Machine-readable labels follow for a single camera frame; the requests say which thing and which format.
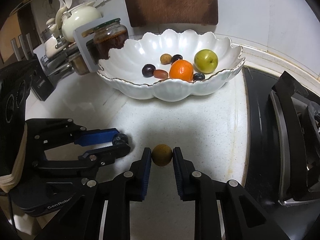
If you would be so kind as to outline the black knife block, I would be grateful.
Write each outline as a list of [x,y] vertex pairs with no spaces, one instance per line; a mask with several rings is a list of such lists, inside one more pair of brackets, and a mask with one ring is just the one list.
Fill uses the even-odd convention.
[[37,55],[33,51],[33,46],[30,38],[30,34],[18,35],[18,40],[20,43],[21,50],[23,52],[24,58],[20,54],[20,50],[17,47],[16,39],[13,38],[11,46],[14,50],[14,54],[18,62],[28,63],[28,68],[30,69],[30,77],[28,84],[35,96],[41,100],[46,101],[48,97],[54,91],[53,84],[49,81],[48,77],[43,71],[40,61]]

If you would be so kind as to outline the glass jar green lid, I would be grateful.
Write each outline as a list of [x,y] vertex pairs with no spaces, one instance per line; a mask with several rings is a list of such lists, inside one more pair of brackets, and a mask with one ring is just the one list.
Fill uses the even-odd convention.
[[127,28],[120,23],[120,18],[104,22],[93,28],[93,43],[98,51],[98,59],[109,58],[112,48],[121,49],[129,38]]

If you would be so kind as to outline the tan longan in bowl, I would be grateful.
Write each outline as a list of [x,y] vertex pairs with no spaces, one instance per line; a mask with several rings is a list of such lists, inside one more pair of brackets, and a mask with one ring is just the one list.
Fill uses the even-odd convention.
[[163,54],[160,57],[161,64],[170,64],[172,56],[170,54]]

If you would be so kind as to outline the dark wooden cutting board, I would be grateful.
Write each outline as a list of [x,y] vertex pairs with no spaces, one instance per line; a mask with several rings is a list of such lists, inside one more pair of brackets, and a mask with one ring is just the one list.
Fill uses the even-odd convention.
[[187,23],[217,25],[217,0],[125,0],[132,27]]

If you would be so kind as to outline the steel pot lower shelf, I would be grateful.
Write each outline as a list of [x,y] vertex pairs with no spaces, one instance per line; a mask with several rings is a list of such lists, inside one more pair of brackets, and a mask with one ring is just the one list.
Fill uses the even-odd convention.
[[86,75],[89,73],[89,69],[80,53],[76,53],[68,58],[69,62],[72,64],[72,67],[76,74]]

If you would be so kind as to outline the blueberry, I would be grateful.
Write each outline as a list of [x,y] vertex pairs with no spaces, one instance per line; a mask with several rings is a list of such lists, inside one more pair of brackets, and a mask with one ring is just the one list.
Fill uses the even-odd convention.
[[124,133],[115,134],[112,138],[112,145],[129,144],[129,138]]
[[206,77],[203,73],[194,73],[193,74],[193,80],[194,81],[202,81],[204,80]]

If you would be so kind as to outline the white scalloped fruit bowl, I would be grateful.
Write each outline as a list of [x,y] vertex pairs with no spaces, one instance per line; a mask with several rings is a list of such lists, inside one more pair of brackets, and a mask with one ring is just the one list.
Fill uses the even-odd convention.
[[[171,64],[160,61],[163,54],[179,54],[185,61],[194,64],[194,56],[202,49],[213,51],[218,58],[216,70],[206,74],[204,80],[158,79],[142,74],[146,64],[169,72]],[[231,81],[244,66],[246,59],[242,51],[242,46],[233,45],[230,38],[218,39],[211,31],[198,34],[191,29],[182,33],[167,29],[160,35],[146,33],[140,40],[128,39],[121,49],[110,49],[109,58],[99,60],[97,74],[110,87],[130,98],[177,102],[190,95],[212,94]]]

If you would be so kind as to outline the red jujube date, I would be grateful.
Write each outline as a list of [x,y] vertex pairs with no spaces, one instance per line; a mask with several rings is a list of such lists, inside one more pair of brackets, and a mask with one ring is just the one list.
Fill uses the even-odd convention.
[[169,74],[165,70],[156,69],[153,72],[153,76],[157,79],[167,79],[169,77]]

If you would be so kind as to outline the black gas stove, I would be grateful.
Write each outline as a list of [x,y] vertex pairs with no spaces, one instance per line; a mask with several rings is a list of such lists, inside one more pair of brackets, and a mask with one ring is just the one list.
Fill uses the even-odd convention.
[[290,239],[319,239],[319,96],[288,72],[244,68],[246,191]]

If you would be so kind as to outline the dark purple plum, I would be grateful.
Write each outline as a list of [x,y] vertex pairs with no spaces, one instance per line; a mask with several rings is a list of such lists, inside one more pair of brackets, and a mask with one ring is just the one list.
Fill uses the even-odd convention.
[[180,54],[176,54],[174,56],[172,56],[171,60],[170,60],[170,63],[173,64],[174,62],[178,61],[178,60],[182,60],[183,59],[183,56],[180,55]]

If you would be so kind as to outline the orange tangerine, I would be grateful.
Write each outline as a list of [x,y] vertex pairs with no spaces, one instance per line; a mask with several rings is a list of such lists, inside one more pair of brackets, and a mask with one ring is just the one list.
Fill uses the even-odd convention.
[[170,68],[169,77],[171,79],[180,79],[191,82],[193,80],[194,68],[193,65],[185,60],[175,61]]

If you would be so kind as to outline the cream ceramic teapot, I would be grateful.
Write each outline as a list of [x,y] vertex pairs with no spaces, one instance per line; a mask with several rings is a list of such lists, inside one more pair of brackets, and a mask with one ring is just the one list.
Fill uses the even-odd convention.
[[67,10],[67,7],[59,9],[56,13],[55,23],[61,29],[63,37],[68,42],[75,42],[73,31],[89,22],[102,18],[100,11],[95,8],[95,2],[86,2]]

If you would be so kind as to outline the green yellow plum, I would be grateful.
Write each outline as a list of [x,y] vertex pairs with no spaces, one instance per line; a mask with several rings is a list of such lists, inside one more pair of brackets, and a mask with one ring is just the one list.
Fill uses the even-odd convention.
[[197,70],[204,74],[213,73],[218,65],[217,55],[209,49],[203,49],[194,56],[194,64]]

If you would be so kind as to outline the blueberry in bowl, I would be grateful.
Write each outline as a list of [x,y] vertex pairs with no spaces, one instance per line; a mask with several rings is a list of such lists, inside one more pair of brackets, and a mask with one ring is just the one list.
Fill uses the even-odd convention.
[[194,73],[193,74],[193,80],[194,81],[202,81],[204,80],[206,77],[203,73]]

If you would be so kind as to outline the tan longan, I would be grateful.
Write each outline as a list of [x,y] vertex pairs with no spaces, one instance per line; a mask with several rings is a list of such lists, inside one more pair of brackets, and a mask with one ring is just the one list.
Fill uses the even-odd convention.
[[172,56],[170,54],[163,54],[160,57],[161,64],[170,64]]
[[166,144],[159,144],[152,150],[151,157],[157,166],[166,166],[172,160],[172,149]]

